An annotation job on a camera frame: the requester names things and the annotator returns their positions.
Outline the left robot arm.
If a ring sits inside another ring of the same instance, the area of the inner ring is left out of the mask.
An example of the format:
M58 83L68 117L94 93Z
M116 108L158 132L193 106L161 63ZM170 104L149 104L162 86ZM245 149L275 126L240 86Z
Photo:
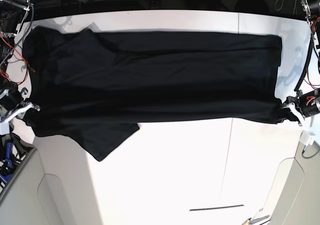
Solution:
M294 88L296 95L288 96L282 104L283 109L289 109L300 127L308 129L307 118L320 113L320 86L311 83L309 65L312 54L320 60L320 46L315 44L315 36L320 37L320 0L299 0L305 19L310 29L310 40L306 60L300 78Z

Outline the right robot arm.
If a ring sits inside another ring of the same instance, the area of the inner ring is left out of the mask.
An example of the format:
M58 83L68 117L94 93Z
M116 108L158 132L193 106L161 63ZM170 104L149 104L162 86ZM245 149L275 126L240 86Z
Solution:
M1 122L9 122L15 117L22 119L29 109L38 109L37 105L24 100L28 90L19 85L27 81L31 68L22 55L21 44L30 32L35 18L33 0L0 0L0 107L5 114ZM21 62L25 75L22 81L13 81L8 65Z

